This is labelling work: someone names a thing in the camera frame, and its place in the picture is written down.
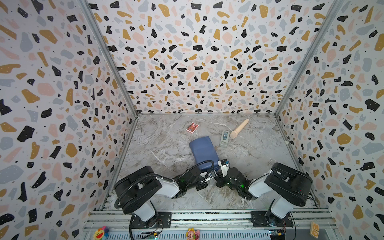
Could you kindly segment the blue wrapping paper sheet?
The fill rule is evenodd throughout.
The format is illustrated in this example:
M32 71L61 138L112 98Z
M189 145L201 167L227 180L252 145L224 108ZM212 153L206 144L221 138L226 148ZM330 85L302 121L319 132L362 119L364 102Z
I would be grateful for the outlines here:
M193 140L189 144L196 164L211 160L214 162L214 170L219 170L219 157L209 136Z

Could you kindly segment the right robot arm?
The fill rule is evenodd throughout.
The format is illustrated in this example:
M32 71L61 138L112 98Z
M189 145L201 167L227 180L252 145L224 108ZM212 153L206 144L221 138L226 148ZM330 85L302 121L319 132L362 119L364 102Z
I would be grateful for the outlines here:
M226 159L220 160L218 165L221 169L216 177L218 188L227 186L245 200L256 200L269 192L278 194L267 211L251 212L255 228L292 227L293 219L289 219L289 213L294 207L306 205L313 184L308 175L281 163L275 163L268 173L254 180L247 180Z

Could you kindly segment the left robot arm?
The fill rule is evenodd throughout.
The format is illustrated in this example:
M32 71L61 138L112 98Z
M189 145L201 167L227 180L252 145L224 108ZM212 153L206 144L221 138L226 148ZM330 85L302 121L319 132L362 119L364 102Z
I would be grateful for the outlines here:
M201 190L208 186L213 167L202 172L199 166L197 164L174 178L156 174L150 166L145 166L115 183L117 199L114 208L138 217L147 226L151 226L159 219L151 202L155 195L178 199L192 188Z

